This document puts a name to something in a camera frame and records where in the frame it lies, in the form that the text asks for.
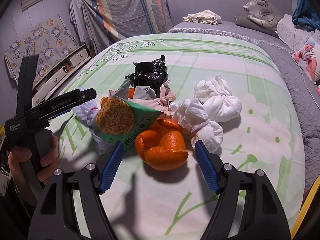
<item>hand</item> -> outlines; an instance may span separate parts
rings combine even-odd
[[[31,151],[21,146],[14,146],[8,156],[8,163],[12,178],[17,186],[21,199],[31,206],[36,206],[37,200],[33,195],[25,177],[23,176],[20,163],[23,163],[31,158]],[[58,138],[52,136],[51,147],[47,154],[40,160],[40,164],[43,167],[37,174],[39,181],[47,184],[51,174],[57,169],[59,165],[58,158]]]

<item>drawer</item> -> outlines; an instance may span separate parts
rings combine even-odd
[[[62,67],[55,73],[34,95],[32,98],[32,106],[37,106],[45,98],[45,96],[50,92],[50,90],[57,84],[59,81],[67,75],[67,72]]]
[[[78,54],[74,54],[73,56],[71,56],[69,58],[69,60],[70,60],[72,67],[76,67],[77,65],[79,65],[81,63],[81,59]]]
[[[86,49],[81,49],[81,51],[78,52],[78,56],[81,61],[84,61],[87,57],[89,57]]]

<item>black plastic bag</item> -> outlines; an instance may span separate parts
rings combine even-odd
[[[159,59],[152,62],[134,63],[134,73],[125,76],[125,78],[130,79],[130,85],[134,88],[136,86],[150,86],[159,97],[161,85],[168,80],[164,61],[165,56],[161,55]]]

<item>stuffed tiger toy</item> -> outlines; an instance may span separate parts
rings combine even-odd
[[[259,17],[260,19],[254,17],[250,13],[250,7],[257,4],[259,6]],[[272,12],[272,7],[269,6],[268,0],[252,0],[243,6],[244,11],[247,13],[248,18],[255,22],[256,24],[276,30],[277,24],[280,18]]]

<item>mattress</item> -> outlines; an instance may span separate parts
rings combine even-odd
[[[236,37],[254,43],[268,53],[281,72],[297,112],[305,149],[305,189],[309,189],[320,174],[320,110],[318,108],[320,97],[316,86],[303,71],[300,71],[292,59],[289,48],[278,38],[225,21],[219,25],[182,22],[169,32],[211,33],[223,36],[241,35],[241,37]]]
[[[165,33],[131,37],[107,48],[86,65],[64,92],[80,86],[108,94],[134,71],[132,62],[166,56],[170,89],[177,101],[193,96],[201,79],[221,74],[243,105],[241,117],[221,123],[224,140],[217,150],[224,163],[241,171],[263,169],[279,195],[290,227],[299,213],[305,185],[305,158],[297,114],[287,86],[269,55],[256,45],[217,35]],[[85,123],[72,113],[51,120],[60,135],[60,168],[79,170],[100,155]],[[159,172],[143,164],[134,147],[122,160],[115,180],[100,198],[119,239],[198,240],[217,203],[187,141],[187,165]],[[244,192],[230,232],[238,232]],[[88,229],[74,192],[81,233]]]

